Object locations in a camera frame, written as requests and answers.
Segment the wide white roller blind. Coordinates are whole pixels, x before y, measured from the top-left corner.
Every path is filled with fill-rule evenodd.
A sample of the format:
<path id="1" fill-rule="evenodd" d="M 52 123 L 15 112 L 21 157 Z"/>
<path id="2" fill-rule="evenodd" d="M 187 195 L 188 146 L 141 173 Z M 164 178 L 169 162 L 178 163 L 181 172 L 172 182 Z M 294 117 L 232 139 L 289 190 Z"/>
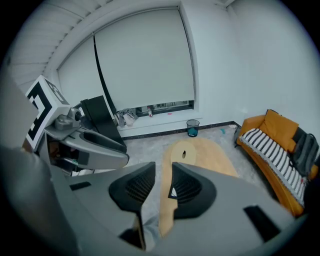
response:
<path id="1" fill-rule="evenodd" d="M 194 99 L 190 50 L 177 9 L 119 20 L 95 35 L 95 45 L 118 111 Z"/>

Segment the black white striped blanket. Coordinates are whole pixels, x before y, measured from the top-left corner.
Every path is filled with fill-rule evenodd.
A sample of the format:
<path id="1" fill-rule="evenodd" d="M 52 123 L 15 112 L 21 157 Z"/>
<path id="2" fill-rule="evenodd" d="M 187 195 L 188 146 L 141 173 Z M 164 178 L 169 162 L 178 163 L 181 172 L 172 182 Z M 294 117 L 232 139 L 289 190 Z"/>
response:
<path id="1" fill-rule="evenodd" d="M 258 128 L 245 132 L 239 139 L 267 164 L 299 205 L 304 207 L 307 180 L 296 170 L 289 153 Z"/>

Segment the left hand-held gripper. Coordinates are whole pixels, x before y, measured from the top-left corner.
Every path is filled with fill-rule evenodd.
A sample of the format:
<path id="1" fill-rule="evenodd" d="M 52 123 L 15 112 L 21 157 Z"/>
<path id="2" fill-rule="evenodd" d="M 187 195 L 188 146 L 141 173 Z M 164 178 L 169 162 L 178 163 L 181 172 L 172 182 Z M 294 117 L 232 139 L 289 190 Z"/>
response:
<path id="1" fill-rule="evenodd" d="M 88 170 L 89 154 L 74 145 L 65 145 L 82 128 L 81 112 L 71 107 L 59 89 L 40 75 L 25 93 L 38 114 L 29 128 L 26 139 L 40 159 L 48 165 L 59 166 L 72 175 Z M 80 138 L 94 145 L 126 153 L 126 146 L 99 133 L 84 131 Z"/>

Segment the black mesh waste bin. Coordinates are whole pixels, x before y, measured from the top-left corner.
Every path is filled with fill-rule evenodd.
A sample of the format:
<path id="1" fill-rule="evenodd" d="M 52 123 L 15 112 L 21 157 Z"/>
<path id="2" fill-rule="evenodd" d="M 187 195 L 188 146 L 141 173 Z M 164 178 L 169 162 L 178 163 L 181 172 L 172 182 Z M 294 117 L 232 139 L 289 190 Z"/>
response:
<path id="1" fill-rule="evenodd" d="M 196 119 L 190 119 L 186 122 L 187 125 L 187 135 L 189 137 L 196 137 L 198 135 L 200 122 Z"/>

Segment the black flat screen television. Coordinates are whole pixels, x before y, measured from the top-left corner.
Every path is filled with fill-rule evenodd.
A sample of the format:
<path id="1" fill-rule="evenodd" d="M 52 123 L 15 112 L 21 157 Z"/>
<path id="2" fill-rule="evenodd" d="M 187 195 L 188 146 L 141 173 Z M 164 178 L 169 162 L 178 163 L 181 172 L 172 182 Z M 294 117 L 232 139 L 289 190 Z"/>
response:
<path id="1" fill-rule="evenodd" d="M 117 150 L 126 153 L 127 146 L 118 132 L 104 97 L 101 95 L 84 99 L 80 101 L 80 104 L 84 116 L 91 122 L 93 130 L 120 144 L 117 146 Z"/>

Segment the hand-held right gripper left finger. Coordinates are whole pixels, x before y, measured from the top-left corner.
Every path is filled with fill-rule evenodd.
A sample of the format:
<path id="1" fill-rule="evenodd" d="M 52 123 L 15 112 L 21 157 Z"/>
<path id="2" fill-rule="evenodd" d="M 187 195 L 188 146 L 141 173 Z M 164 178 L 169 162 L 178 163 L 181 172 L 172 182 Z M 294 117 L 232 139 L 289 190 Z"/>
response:
<path id="1" fill-rule="evenodd" d="M 52 183 L 63 211 L 80 235 L 97 228 L 111 232 L 128 244 L 146 249 L 142 205 L 155 184 L 156 164 L 145 162 L 97 174 L 67 177 L 51 170 Z"/>

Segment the dark grey backpack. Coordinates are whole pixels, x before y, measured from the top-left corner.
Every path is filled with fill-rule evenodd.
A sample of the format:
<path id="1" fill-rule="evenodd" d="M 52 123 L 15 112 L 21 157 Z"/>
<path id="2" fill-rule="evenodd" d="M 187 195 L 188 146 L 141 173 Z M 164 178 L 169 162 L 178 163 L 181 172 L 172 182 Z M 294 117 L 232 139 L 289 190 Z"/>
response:
<path id="1" fill-rule="evenodd" d="M 297 141 L 292 154 L 292 162 L 302 177 L 309 176 L 319 147 L 315 136 L 311 133 L 303 134 Z"/>

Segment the round woven beige mat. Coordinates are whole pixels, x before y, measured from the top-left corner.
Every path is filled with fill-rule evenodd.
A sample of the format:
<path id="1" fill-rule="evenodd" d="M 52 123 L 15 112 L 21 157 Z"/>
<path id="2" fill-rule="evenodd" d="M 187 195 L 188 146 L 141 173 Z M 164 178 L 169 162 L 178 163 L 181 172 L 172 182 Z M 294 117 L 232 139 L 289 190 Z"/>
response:
<path id="1" fill-rule="evenodd" d="M 187 141 L 179 141 L 172 148 L 170 161 L 194 165 L 196 163 L 197 152 L 193 144 Z"/>

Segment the orange sofa cushion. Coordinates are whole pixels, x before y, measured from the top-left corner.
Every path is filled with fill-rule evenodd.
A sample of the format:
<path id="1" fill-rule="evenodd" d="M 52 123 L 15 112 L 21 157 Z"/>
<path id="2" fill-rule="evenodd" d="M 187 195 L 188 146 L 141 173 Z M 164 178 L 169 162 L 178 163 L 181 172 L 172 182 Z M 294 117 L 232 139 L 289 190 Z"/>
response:
<path id="1" fill-rule="evenodd" d="M 285 151 L 293 153 L 296 142 L 293 140 L 299 124 L 268 109 L 259 129 L 277 142 Z"/>

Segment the orange sofa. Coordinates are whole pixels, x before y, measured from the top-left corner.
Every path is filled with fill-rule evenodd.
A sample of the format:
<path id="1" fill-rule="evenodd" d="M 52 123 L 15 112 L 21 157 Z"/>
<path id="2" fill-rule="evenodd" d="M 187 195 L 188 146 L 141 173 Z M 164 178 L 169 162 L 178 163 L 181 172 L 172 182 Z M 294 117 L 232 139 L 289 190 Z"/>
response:
<path id="1" fill-rule="evenodd" d="M 310 210 L 312 207 L 317 207 L 320 205 L 320 143 L 317 142 L 319 145 L 319 149 L 314 164 L 311 168 L 311 172 L 309 173 L 308 177 L 303 177 L 306 178 L 307 185 L 305 187 L 303 196 L 304 207 L 302 207 L 287 190 L 287 188 L 281 183 L 279 178 L 272 172 L 271 168 L 268 167 L 267 163 L 265 163 L 257 153 L 255 153 L 239 139 L 241 135 L 248 132 L 249 130 L 255 128 L 259 129 L 260 125 L 263 123 L 265 115 L 266 114 L 254 116 L 244 120 L 241 129 L 238 130 L 236 145 L 241 146 L 260 168 L 267 181 L 270 183 L 272 189 L 274 190 L 280 204 L 283 205 L 287 210 L 289 210 L 293 216 L 298 217 L 303 212 Z M 307 133 L 298 126 L 293 140 L 297 143 L 300 137 L 304 134 Z M 293 153 L 288 152 L 291 161 Z"/>

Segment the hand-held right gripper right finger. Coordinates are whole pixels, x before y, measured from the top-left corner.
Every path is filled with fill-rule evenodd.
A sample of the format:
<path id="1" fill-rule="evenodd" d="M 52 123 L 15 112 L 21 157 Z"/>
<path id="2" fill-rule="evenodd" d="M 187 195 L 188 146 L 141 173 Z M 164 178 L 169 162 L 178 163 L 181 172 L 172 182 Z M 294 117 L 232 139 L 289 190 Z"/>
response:
<path id="1" fill-rule="evenodd" d="M 294 217 L 258 187 L 237 177 L 184 163 L 172 164 L 173 226 L 155 245 L 158 256 L 235 256 L 264 243 L 247 208 L 258 208 L 281 232 Z"/>

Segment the wooden coffee table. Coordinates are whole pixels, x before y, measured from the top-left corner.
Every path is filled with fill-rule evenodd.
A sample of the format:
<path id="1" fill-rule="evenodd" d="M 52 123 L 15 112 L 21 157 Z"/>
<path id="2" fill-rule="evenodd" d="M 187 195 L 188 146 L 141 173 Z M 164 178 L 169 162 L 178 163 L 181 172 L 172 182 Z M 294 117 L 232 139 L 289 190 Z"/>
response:
<path id="1" fill-rule="evenodd" d="M 171 152 L 178 142 L 186 141 L 194 145 L 196 149 L 196 162 L 194 166 L 208 169 L 228 176 L 238 177 L 238 174 L 223 151 L 214 141 L 205 138 L 187 138 L 175 141 L 166 149 L 162 158 L 161 192 L 158 229 L 160 236 L 164 238 L 174 225 L 174 210 L 178 208 L 176 199 L 168 198 L 172 184 Z"/>

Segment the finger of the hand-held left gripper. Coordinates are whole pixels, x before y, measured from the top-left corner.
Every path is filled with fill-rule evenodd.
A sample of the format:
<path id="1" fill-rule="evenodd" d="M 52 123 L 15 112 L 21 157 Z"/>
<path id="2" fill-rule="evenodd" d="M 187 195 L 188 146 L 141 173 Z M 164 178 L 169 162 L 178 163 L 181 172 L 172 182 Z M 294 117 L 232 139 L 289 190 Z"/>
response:
<path id="1" fill-rule="evenodd" d="M 126 153 L 95 145 L 83 139 L 65 139 L 61 144 L 79 151 L 77 159 L 71 162 L 82 169 L 119 169 L 129 162 Z"/>

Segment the pile of blue grey clothes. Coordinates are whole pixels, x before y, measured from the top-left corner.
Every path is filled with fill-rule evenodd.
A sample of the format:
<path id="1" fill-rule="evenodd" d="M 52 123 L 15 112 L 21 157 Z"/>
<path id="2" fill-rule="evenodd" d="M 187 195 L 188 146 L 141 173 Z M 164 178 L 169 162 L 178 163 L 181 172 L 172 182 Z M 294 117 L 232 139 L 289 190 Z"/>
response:
<path id="1" fill-rule="evenodd" d="M 131 127 L 133 123 L 138 119 L 136 115 L 135 108 L 126 108 L 117 112 L 118 125 L 120 127 L 129 126 Z"/>

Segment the light blue jeans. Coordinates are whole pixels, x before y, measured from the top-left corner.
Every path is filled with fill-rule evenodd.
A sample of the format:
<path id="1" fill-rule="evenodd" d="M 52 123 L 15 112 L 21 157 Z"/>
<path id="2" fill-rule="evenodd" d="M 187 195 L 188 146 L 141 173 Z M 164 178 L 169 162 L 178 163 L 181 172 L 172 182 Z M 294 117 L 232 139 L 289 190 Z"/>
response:
<path id="1" fill-rule="evenodd" d="M 152 216 L 143 224 L 145 250 L 151 251 L 161 239 L 159 232 L 159 217 Z"/>

